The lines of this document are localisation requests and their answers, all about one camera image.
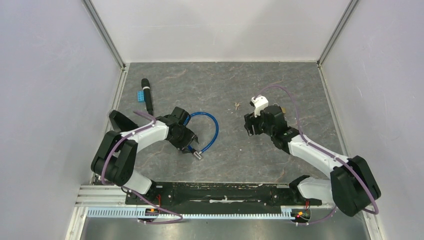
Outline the blue cable lock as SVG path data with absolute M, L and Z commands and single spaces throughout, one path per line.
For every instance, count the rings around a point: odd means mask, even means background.
M 187 147 L 187 150 L 190 154 L 193 155 L 193 157 L 197 160 L 203 159 L 203 153 L 208 152 L 210 150 L 214 143 L 217 141 L 220 131 L 220 126 L 217 118 L 213 116 L 211 113 L 205 112 L 205 111 L 197 111 L 194 113 L 191 113 L 184 121 L 183 125 L 188 126 L 190 123 L 192 117 L 195 119 L 200 118 L 208 118 L 208 121 L 206 122 L 207 125 L 200 128 L 200 136 L 205 139 L 202 139 L 200 143 L 197 141 L 195 146 L 192 146 L 191 144 Z

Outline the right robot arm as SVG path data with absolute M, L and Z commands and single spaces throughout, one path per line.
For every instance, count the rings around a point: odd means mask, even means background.
M 377 205 L 382 193 L 367 161 L 359 155 L 339 155 L 312 141 L 287 124 L 280 106 L 245 114 L 244 128 L 250 136 L 266 134 L 277 149 L 306 161 L 327 176 L 327 180 L 311 176 L 295 180 L 288 191 L 293 203 L 317 199 L 333 203 L 349 217 Z

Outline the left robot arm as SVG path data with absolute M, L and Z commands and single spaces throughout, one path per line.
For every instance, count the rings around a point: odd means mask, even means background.
M 197 142 L 198 137 L 186 126 L 190 114 L 180 107 L 176 106 L 165 116 L 154 117 L 147 112 L 138 112 L 138 115 L 149 123 L 139 126 L 117 110 L 109 112 L 113 129 L 104 135 L 90 168 L 102 180 L 137 192 L 143 203 L 151 204 L 157 198 L 155 182 L 135 171 L 137 154 L 161 141 L 168 141 L 177 150 L 188 153 L 189 145 Z

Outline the blue toy brick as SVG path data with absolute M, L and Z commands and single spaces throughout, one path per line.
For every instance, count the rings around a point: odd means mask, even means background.
M 137 92 L 137 101 L 139 103 L 144 103 L 145 102 L 145 96 L 144 96 L 144 92 L 143 91 L 138 91 Z

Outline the black wedge cover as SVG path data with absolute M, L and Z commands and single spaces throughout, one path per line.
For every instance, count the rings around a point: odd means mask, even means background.
M 128 132 L 137 129 L 139 126 L 123 113 L 112 109 L 108 113 L 109 122 L 115 132 Z

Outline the black microphone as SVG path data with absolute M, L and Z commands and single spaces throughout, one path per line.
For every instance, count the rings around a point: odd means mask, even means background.
M 151 85 L 147 78 L 141 80 L 141 87 L 144 96 L 146 110 L 150 115 L 154 115 L 153 99 L 151 94 Z

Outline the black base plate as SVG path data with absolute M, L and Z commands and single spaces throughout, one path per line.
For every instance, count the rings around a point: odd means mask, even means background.
M 321 206 L 288 183 L 156 182 L 144 198 L 178 214 L 276 214 L 282 206 Z

